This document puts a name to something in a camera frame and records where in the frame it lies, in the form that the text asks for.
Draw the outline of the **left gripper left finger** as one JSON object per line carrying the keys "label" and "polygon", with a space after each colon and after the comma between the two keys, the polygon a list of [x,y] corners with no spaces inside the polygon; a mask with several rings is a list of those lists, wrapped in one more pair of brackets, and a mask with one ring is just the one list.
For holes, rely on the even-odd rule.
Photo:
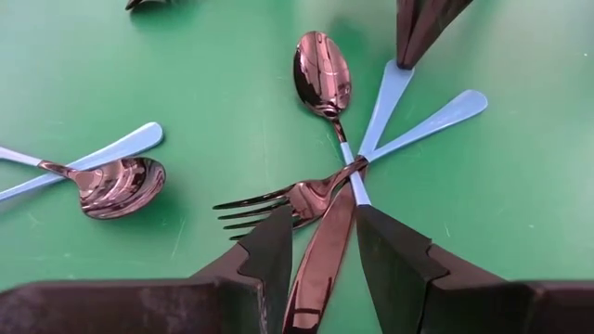
{"label": "left gripper left finger", "polygon": [[282,331],[292,257],[290,209],[275,209],[227,252],[205,265],[200,282],[202,305],[197,333]]}

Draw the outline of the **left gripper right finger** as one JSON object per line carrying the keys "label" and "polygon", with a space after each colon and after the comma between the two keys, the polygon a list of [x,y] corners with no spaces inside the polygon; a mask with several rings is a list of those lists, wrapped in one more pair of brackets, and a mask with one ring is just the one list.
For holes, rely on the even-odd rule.
{"label": "left gripper right finger", "polygon": [[356,210],[368,289],[385,333],[523,333],[529,289],[445,250],[371,205]]}

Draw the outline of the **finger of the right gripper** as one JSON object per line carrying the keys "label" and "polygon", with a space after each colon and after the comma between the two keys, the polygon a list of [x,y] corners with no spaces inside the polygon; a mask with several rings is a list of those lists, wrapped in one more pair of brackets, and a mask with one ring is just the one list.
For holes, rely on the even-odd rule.
{"label": "finger of the right gripper", "polygon": [[472,0],[397,0],[396,63],[411,70]]}

